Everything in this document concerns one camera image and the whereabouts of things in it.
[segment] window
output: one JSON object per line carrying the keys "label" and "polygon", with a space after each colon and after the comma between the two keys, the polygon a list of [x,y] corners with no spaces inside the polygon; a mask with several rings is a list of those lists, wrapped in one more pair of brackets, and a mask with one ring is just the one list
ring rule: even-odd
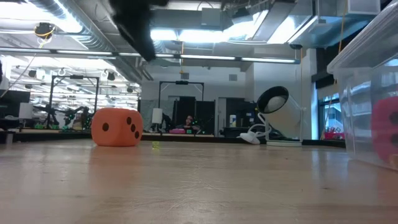
{"label": "window", "polygon": [[338,93],[334,94],[332,97],[324,97],[320,100],[318,105],[319,137],[321,138],[323,128],[325,128],[325,139],[344,139],[344,126]]}

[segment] pink object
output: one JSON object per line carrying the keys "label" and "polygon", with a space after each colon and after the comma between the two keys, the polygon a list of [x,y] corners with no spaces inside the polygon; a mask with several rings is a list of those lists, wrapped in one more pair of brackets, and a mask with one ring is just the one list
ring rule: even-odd
{"label": "pink object", "polygon": [[173,129],[169,131],[170,134],[185,134],[184,129]]}
{"label": "pink object", "polygon": [[380,159],[389,162],[398,154],[398,97],[379,100],[371,118],[373,147]]}
{"label": "pink object", "polygon": [[325,133],[325,139],[334,140],[334,139],[344,139],[344,133]]}

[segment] plastic storage bin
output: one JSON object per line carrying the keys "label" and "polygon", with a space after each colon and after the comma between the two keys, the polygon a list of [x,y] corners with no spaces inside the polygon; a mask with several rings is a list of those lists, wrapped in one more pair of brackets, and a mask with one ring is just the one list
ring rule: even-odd
{"label": "plastic storage bin", "polygon": [[398,0],[328,66],[352,158],[398,170]]}

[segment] red object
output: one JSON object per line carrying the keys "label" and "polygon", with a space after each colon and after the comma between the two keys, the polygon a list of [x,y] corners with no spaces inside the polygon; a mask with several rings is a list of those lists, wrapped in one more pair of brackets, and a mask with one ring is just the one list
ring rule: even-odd
{"label": "red object", "polygon": [[103,108],[91,125],[91,135],[99,146],[135,146],[142,136],[143,122],[137,111]]}
{"label": "red object", "polygon": [[325,139],[335,140],[335,139],[344,139],[344,133],[325,133]]}
{"label": "red object", "polygon": [[185,129],[173,129],[169,131],[170,134],[185,134]]}
{"label": "red object", "polygon": [[379,100],[371,117],[373,147],[380,159],[390,163],[398,154],[398,97]]}

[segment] white lamp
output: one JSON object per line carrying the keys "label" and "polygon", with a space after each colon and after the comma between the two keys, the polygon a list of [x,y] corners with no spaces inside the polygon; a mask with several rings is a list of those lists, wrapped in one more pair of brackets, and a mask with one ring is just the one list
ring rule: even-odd
{"label": "white lamp", "polygon": [[162,120],[163,120],[163,109],[154,108],[152,110],[152,124],[156,124],[157,130],[159,129],[159,125],[162,124]]}
{"label": "white lamp", "polygon": [[[264,124],[255,124],[248,133],[242,133],[241,138],[251,144],[259,144],[258,137],[266,136],[267,145],[271,146],[301,146],[302,144],[302,109],[289,95],[289,91],[282,86],[275,86],[265,91],[257,101],[258,117]],[[300,136],[300,141],[270,141],[268,134],[271,129],[268,122],[278,129],[284,136]],[[264,133],[251,132],[256,126],[265,126]]]}
{"label": "white lamp", "polygon": [[25,120],[33,118],[33,104],[32,103],[20,103],[18,118],[24,120],[24,127],[25,127]]}

